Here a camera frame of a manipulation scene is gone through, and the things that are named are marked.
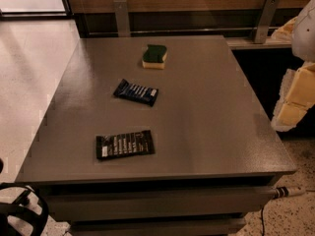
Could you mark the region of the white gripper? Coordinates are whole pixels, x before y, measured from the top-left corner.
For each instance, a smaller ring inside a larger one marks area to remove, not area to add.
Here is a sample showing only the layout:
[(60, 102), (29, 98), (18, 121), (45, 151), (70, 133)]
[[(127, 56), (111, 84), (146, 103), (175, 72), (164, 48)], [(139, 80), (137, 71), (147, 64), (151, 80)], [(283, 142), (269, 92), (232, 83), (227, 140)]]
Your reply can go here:
[(291, 40), (294, 56), (306, 61), (296, 71), (287, 69), (281, 83), (271, 125), (278, 132), (297, 126), (315, 105), (315, 0), (310, 0), (297, 17), (276, 29), (271, 38)]

